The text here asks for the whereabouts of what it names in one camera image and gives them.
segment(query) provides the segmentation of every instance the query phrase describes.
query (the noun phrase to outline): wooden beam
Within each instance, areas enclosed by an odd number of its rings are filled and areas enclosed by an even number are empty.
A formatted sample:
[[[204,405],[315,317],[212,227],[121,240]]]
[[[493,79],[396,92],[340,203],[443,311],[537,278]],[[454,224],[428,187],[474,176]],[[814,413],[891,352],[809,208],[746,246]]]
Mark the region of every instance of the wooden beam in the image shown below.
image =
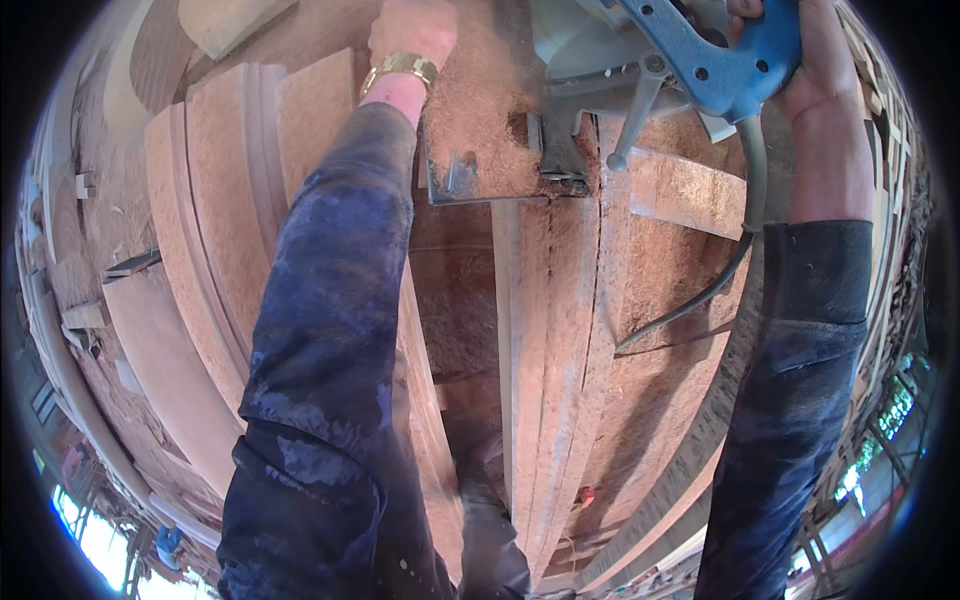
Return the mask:
[[[458,492],[457,473],[446,441],[433,373],[423,341],[417,294],[410,260],[403,265],[396,349],[406,361],[406,389],[410,400],[410,441],[417,457],[420,490],[434,547],[446,563],[450,578],[462,576],[464,514]]]
[[[563,534],[609,393],[630,183],[617,175],[605,184],[599,202],[492,204],[504,471],[535,583]]]
[[[754,242],[743,297],[720,366],[686,436],[654,488],[616,536],[577,576],[575,587],[597,589],[656,541],[710,485],[726,439],[733,403],[753,350],[763,294],[763,241]]]

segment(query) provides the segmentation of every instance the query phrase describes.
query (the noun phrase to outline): wooden plank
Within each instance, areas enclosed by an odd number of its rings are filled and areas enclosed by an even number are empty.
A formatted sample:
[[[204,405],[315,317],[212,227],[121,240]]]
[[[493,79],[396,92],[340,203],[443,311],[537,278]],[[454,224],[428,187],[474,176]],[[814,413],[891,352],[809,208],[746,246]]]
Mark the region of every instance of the wooden plank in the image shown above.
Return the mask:
[[[678,551],[696,552],[698,544],[702,548],[707,536],[707,521],[710,517],[712,496],[712,490],[709,488],[703,492],[684,515],[663,532],[663,535],[657,541],[610,578],[610,588],[617,589],[628,586],[637,578],[649,572],[652,567],[656,567],[657,571],[666,570],[666,568],[669,568],[666,563],[672,558],[671,555]]]
[[[63,311],[63,324],[70,329],[88,327],[106,327],[110,324],[110,313],[102,299],[91,300]]]
[[[630,211],[715,235],[739,239],[747,182],[723,171],[672,156],[632,148]]]
[[[160,248],[151,248],[144,254],[133,256],[106,269],[104,277],[131,276],[158,262],[160,262]]]
[[[446,563],[450,578],[462,576],[463,507],[457,473],[446,441],[444,422],[433,385],[433,374],[423,341],[417,294],[410,260],[403,265],[396,331],[396,349],[406,359],[406,388],[410,399],[410,441],[417,457],[420,490],[434,547]]]
[[[273,98],[283,72],[276,65],[239,64],[198,90],[186,107],[197,223],[217,296],[245,362],[274,260],[276,215],[285,205],[279,147],[263,126],[273,111],[260,102]]]
[[[180,0],[186,34],[214,60],[229,54],[297,0]]]
[[[179,0],[153,0],[133,43],[131,86],[150,114],[159,114],[173,103],[195,47],[180,26],[179,3]]]
[[[763,241],[755,240],[723,358],[686,436],[653,489],[616,536],[577,576],[578,591],[599,587],[639,556],[707,488],[730,426],[733,404],[753,350],[763,292]]]
[[[108,279],[104,297],[144,396],[191,468],[226,497],[234,471],[230,452],[244,425],[194,347],[164,264]]]
[[[47,253],[54,264],[79,252],[84,244],[75,194],[73,97],[77,73],[68,69],[51,94],[49,122],[43,137],[40,192]]]
[[[534,582],[563,534],[609,392],[629,235],[629,178],[619,177],[599,206],[492,204],[505,477]]]
[[[302,68],[278,86],[276,129],[288,206],[353,112],[355,88],[349,48]]]
[[[150,206],[170,287],[210,377],[236,411],[250,364],[230,328],[206,259],[186,164],[183,104],[166,108],[154,119],[146,142]]]

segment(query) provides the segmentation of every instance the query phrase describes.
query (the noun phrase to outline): curved wooden plank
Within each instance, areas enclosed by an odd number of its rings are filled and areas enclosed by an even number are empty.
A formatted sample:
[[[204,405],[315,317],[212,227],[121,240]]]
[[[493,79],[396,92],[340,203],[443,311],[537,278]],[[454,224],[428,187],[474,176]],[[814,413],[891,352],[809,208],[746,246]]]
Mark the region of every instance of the curved wooden plank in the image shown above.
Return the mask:
[[[197,352],[227,405],[240,406],[250,365],[233,336],[206,259],[186,164],[183,104],[147,128],[147,185],[170,288]]]
[[[756,340],[763,296],[763,240],[754,242],[743,297],[723,358],[684,440],[650,493],[616,536],[577,576],[591,591],[650,546],[710,485],[730,427],[733,403]]]
[[[244,426],[210,379],[163,263],[104,282],[104,298],[136,380],[190,464],[221,498]]]
[[[133,43],[131,85],[151,114],[159,114],[173,103],[195,47],[180,26],[178,3],[178,0],[154,0]]]
[[[183,30],[219,60],[297,0],[180,0]]]
[[[353,51],[345,48],[303,67],[276,89],[276,129],[287,205],[324,157],[356,105]]]
[[[144,130],[152,116],[133,91],[130,68],[133,45],[153,3],[154,0],[140,0],[123,36],[110,50],[112,59],[104,84],[104,121],[110,134],[130,145],[142,142]]]
[[[266,211],[285,204],[283,184],[263,170],[275,161],[279,173],[276,139],[264,137],[260,85],[274,89],[281,66],[239,64],[211,80],[186,107],[187,156],[197,223],[206,259],[224,304],[229,330],[244,358],[250,360],[253,327],[260,314],[263,290],[273,264],[267,251],[258,203]],[[279,223],[264,229],[276,242]]]

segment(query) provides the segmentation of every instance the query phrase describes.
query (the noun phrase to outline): wooden board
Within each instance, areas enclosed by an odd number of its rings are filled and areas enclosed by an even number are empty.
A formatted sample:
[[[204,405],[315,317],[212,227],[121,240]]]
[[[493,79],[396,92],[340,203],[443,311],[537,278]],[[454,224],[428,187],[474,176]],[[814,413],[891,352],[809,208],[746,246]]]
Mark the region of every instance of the wooden board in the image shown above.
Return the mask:
[[[158,262],[160,262],[160,248],[152,248],[145,254],[128,258],[106,269],[104,271],[104,277],[130,276]]]
[[[607,401],[626,183],[608,180],[599,205],[492,204],[504,471],[534,582],[563,534]]]
[[[179,0],[154,0],[133,43],[131,85],[151,114],[159,114],[173,103],[195,47],[177,18],[179,3]]]
[[[638,148],[627,158],[630,210],[730,239],[739,239],[747,182],[723,171]]]
[[[206,259],[249,361],[285,208],[273,98],[285,70],[243,63],[186,107],[190,184]]]
[[[581,484],[595,497],[567,524],[577,547],[623,523],[654,488],[703,404],[729,335],[614,360],[612,398],[597,429],[597,439],[610,442],[597,442]]]
[[[108,279],[104,297],[143,394],[192,468],[226,497],[234,471],[230,452],[244,426],[190,339],[163,263]]]
[[[201,239],[186,164],[183,104],[166,108],[154,119],[146,142],[150,206],[170,287],[210,377],[236,411],[250,364],[230,327]]]
[[[64,310],[63,324],[69,329],[106,327],[110,324],[110,313],[102,299],[91,300]]]
[[[276,130],[287,205],[356,105],[353,51],[345,48],[287,77],[276,90]]]
[[[733,403],[756,339],[763,292],[763,244],[754,242],[743,297],[723,358],[697,415],[673,458],[634,514],[577,576],[590,591],[640,555],[669,528],[712,480],[730,426]]]
[[[186,34],[219,60],[296,1],[180,0],[177,14]]]
[[[406,386],[410,399],[410,441],[417,457],[420,490],[434,547],[446,563],[450,578],[460,581],[464,544],[463,507],[457,473],[446,441],[440,405],[420,327],[417,294],[410,260],[403,265],[396,331],[396,349],[406,358]]]

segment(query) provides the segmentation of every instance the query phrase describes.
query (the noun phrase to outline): dark blue long sleeve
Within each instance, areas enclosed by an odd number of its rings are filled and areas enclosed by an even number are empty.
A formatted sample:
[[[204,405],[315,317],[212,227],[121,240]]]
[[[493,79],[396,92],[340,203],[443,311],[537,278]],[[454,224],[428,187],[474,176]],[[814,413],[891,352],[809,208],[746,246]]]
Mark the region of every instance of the dark blue long sleeve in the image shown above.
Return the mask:
[[[800,517],[850,404],[872,225],[764,230],[760,328],[713,477],[696,597],[781,598]]]
[[[395,108],[356,110],[280,230],[217,550],[225,598],[452,597],[392,402],[415,145]]]

